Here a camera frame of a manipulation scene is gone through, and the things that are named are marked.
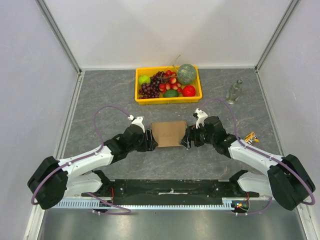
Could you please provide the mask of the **brown cardboard box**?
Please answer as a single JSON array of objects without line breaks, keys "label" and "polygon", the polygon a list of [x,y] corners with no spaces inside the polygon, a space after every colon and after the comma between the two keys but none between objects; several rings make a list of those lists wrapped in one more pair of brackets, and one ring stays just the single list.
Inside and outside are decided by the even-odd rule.
[{"label": "brown cardboard box", "polygon": [[154,122],[151,131],[159,148],[181,147],[187,123],[184,120],[170,122]]}]

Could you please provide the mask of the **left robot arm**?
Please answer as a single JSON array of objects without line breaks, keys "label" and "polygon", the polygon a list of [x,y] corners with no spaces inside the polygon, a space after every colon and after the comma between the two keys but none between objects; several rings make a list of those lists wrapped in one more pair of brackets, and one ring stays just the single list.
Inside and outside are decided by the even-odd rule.
[{"label": "left robot arm", "polygon": [[[32,192],[31,203],[47,210],[71,193],[90,192],[104,197],[109,193],[110,185],[94,173],[94,169],[123,160],[133,151],[153,151],[157,146],[150,129],[143,130],[131,124],[124,133],[91,151],[59,160],[46,157],[27,182]],[[91,172],[90,177],[84,177],[87,172]]]}]

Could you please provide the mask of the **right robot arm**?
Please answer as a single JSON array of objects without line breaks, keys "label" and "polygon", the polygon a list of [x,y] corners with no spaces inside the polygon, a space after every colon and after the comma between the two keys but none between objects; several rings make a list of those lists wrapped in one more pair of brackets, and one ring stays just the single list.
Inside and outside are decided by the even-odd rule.
[{"label": "right robot arm", "polygon": [[274,155],[246,144],[227,133],[217,116],[206,117],[186,127],[180,143],[186,148],[211,145],[219,154],[246,163],[262,173],[241,172],[229,184],[229,191],[235,197],[245,192],[259,193],[274,198],[290,211],[299,204],[306,204],[306,198],[311,199],[309,205],[315,204],[313,192],[316,187],[296,156]]}]

